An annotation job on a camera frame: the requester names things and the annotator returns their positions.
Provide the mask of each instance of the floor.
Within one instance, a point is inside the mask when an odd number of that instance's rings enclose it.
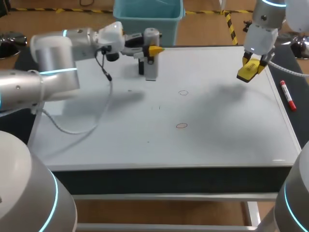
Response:
[[[183,0],[187,11],[220,10],[218,0]],[[78,0],[12,0],[15,8],[81,8]],[[227,10],[253,10],[255,0],[228,0]],[[111,10],[113,0],[95,0],[85,9]],[[244,20],[252,14],[231,16],[239,44],[243,44]],[[113,22],[112,14],[79,12],[11,12],[0,18],[0,30],[23,32],[28,38],[54,30],[92,27],[99,29]],[[282,31],[289,31],[284,25]],[[226,19],[218,14],[188,14],[178,29],[177,45],[232,45]],[[0,61],[0,69],[10,69],[17,57]],[[309,73],[308,61],[300,60],[304,73]],[[246,225],[244,207],[240,202],[177,202],[177,201],[77,201],[79,222],[143,223],[192,225]],[[261,217],[273,203],[259,203]]]

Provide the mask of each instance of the robotic arm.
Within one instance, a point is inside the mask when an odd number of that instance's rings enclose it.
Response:
[[[250,82],[268,65],[274,56],[274,44],[285,17],[292,30],[309,31],[308,11],[309,0],[257,0],[253,23],[244,43],[244,67],[240,69],[237,78]],[[261,56],[261,60],[250,61],[253,54]]]
[[[125,35],[122,24],[115,22],[98,32],[90,28],[64,30],[34,36],[31,55],[40,72],[8,70],[0,72],[0,110],[31,107],[39,102],[72,98],[80,88],[75,61],[93,58],[101,51],[108,61],[119,53],[140,60],[140,74],[156,80],[160,34],[146,29],[143,34]]]

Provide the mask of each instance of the red marker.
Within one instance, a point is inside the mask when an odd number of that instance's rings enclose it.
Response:
[[[294,102],[292,100],[292,97],[291,97],[291,95],[289,93],[288,87],[285,84],[285,81],[280,81],[280,85],[282,87],[282,90],[283,90],[283,92],[285,94],[286,99],[288,100],[288,103],[290,105],[291,110],[292,111],[296,111],[296,106],[295,106],[295,104],[294,104]]]

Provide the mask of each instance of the white tabletop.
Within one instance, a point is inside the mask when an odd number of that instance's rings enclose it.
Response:
[[[168,48],[156,82],[137,74],[133,58],[105,62],[114,90],[99,127],[67,135],[42,115],[29,148],[52,171],[292,165],[300,146],[270,71],[238,80],[242,55],[243,47]],[[109,90],[94,59],[77,68],[81,97],[44,106],[72,131],[93,125]]]

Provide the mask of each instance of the blue plastic bin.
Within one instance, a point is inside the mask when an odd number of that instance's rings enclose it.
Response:
[[[162,33],[162,46],[176,44],[178,23],[185,16],[183,0],[115,0],[113,16],[126,34],[156,28]]]

